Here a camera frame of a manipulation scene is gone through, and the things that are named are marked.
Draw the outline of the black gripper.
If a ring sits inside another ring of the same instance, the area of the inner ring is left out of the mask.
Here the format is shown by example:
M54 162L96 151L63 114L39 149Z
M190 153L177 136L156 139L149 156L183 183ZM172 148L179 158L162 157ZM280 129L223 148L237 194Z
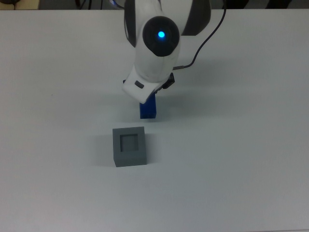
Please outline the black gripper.
M155 94L160 91L161 89L167 89L169 88L172 84L175 83L175 78L174 78L174 74L171 73L168 80L160 87L158 88L156 91L155 91Z

